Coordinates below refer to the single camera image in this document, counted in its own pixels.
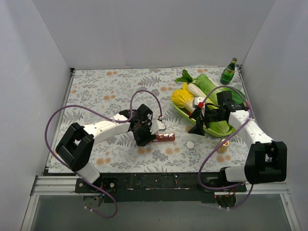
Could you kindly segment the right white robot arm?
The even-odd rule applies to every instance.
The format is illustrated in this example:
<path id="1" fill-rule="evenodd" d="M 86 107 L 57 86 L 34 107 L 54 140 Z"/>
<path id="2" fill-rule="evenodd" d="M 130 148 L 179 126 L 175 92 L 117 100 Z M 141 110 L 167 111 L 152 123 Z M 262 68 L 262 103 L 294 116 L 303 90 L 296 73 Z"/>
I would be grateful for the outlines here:
<path id="1" fill-rule="evenodd" d="M 189 133 L 204 135 L 204 126 L 212 122 L 226 121 L 235 128 L 249 149 L 246 162 L 242 166 L 223 167 L 217 179 L 212 179 L 204 188 L 229 191 L 242 183 L 261 184 L 282 182 L 287 175 L 287 146 L 275 141 L 252 119 L 248 103 L 236 103 L 231 91 L 217 94 L 218 106 L 209 109 L 202 97 L 193 100 L 194 111 L 190 118 L 195 126 Z"/>

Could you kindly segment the red weekly pill organizer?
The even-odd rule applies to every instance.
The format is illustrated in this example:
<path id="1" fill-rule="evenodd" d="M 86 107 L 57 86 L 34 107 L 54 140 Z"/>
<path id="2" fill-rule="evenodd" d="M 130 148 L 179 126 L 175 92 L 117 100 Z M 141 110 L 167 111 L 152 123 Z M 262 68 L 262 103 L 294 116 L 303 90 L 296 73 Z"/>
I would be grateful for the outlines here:
<path id="1" fill-rule="evenodd" d="M 163 133 L 163 134 L 156 134 L 156 139 L 154 140 L 154 142 L 168 142 L 174 140 L 175 140 L 174 133 Z"/>

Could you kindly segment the white bottle cap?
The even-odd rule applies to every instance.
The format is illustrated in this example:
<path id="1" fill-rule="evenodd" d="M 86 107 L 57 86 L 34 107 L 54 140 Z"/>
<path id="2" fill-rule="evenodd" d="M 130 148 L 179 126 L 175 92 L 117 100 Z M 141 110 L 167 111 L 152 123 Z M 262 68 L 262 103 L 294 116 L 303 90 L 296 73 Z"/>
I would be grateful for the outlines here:
<path id="1" fill-rule="evenodd" d="M 194 143 L 192 141 L 187 142 L 186 145 L 190 149 L 194 147 Z"/>

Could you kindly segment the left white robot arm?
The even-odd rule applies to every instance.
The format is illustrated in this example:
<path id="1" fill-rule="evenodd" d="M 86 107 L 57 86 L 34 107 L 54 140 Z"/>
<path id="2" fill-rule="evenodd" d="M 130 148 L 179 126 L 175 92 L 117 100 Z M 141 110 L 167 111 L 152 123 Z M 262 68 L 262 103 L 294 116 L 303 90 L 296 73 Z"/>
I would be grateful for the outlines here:
<path id="1" fill-rule="evenodd" d="M 124 110 L 111 120 L 103 120 L 81 126 L 69 126 L 55 151 L 68 168 L 86 180 L 86 187 L 93 193 L 102 188 L 100 173 L 90 161 L 92 148 L 115 135 L 132 132 L 137 146 L 145 146 L 156 139 L 156 133 L 164 123 L 153 118 L 153 112 L 142 104 L 137 110 Z"/>

